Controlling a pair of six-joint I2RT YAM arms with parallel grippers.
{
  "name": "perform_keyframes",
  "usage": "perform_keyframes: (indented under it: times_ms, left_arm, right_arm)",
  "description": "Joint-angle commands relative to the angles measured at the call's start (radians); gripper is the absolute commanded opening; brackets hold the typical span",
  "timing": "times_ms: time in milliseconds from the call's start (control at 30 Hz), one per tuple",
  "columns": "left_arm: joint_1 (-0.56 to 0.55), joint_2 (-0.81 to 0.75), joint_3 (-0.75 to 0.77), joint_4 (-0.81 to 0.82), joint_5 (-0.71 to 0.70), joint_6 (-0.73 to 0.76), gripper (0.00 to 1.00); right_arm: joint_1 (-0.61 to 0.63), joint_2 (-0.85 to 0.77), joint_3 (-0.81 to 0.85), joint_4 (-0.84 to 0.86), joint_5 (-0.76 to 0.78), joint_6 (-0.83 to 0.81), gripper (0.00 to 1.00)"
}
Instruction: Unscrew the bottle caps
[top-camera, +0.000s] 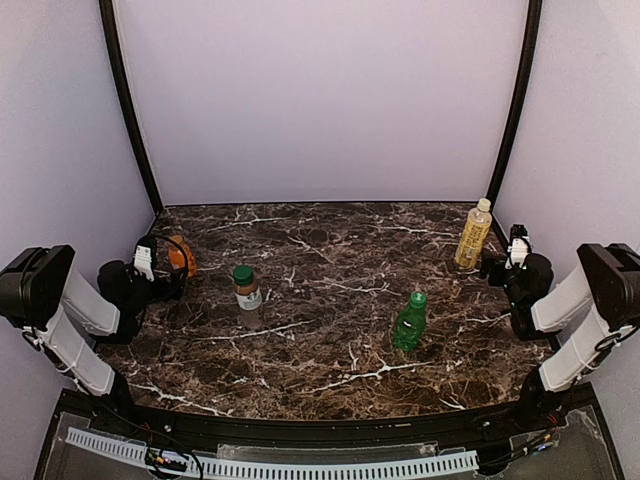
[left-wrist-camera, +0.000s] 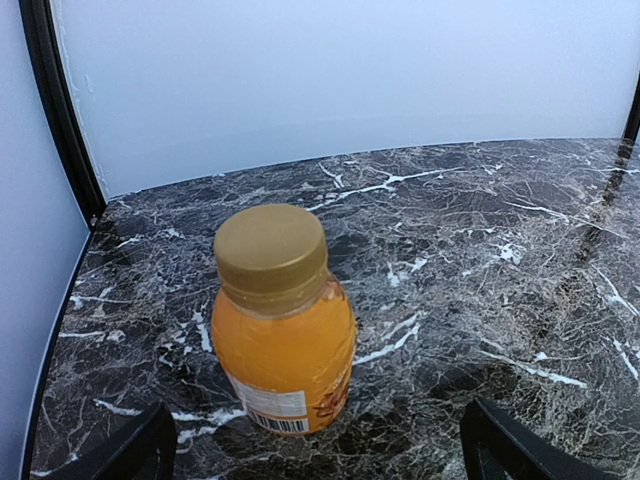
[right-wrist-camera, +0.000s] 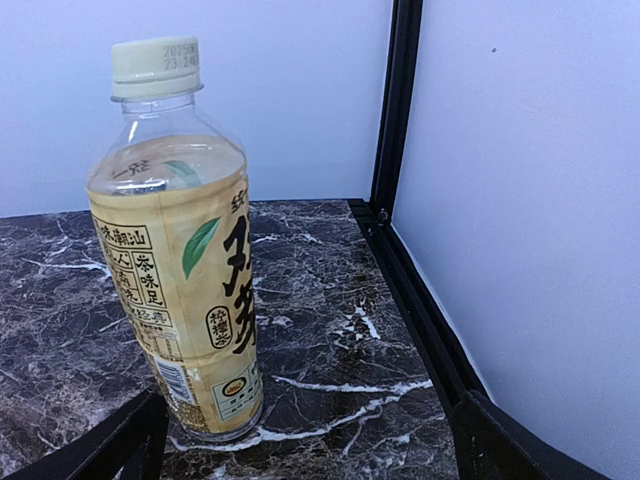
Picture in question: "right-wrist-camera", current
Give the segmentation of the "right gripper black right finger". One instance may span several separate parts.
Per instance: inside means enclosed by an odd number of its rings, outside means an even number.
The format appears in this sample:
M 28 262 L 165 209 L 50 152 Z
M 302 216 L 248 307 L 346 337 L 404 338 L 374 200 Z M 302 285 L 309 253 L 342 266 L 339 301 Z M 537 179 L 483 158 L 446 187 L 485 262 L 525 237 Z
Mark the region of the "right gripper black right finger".
M 605 476 L 551 447 L 493 402 L 467 390 L 453 411 L 462 479 L 603 479 Z

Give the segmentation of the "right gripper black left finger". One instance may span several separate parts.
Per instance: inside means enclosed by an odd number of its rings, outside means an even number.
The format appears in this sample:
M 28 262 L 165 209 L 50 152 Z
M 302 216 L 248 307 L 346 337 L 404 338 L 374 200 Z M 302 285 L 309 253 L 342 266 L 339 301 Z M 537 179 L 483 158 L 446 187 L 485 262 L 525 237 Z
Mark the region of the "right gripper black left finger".
M 165 399 L 145 390 L 85 435 L 8 477 L 158 479 L 168 426 Z

